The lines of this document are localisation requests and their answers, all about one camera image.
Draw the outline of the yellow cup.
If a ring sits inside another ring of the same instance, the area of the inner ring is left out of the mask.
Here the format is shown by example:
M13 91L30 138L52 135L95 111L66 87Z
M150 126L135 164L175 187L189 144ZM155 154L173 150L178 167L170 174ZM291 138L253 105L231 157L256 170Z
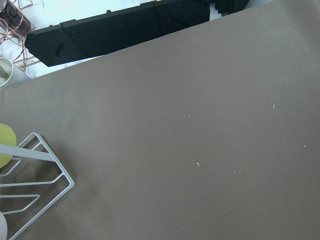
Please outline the yellow cup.
M13 129L4 124L0 124L0 144L16 147L17 146L17 137ZM5 165L7 165L10 160L13 158L12 155L8 154L0 154L0 167L3 168Z

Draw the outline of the paper cup with whisk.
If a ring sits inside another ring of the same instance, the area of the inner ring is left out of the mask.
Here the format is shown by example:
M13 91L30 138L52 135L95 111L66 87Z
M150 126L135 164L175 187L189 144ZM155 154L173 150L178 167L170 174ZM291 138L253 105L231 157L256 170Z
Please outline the paper cup with whisk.
M31 80L24 71L15 66L8 58L0 58L0 89L22 84Z

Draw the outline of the pink cup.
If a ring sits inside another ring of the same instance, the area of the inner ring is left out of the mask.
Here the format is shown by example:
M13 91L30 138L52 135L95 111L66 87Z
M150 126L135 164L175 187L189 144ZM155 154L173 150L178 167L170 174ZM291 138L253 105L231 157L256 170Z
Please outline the pink cup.
M8 225L4 214L0 212L0 240L6 240L8 235Z

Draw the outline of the long black foam block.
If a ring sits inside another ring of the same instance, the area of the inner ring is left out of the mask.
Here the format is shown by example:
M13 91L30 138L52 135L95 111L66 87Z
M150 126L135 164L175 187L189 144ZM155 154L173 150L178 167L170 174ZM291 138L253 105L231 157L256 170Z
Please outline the long black foam block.
M210 0L154 0L28 33L27 50L48 67L107 55L209 21Z

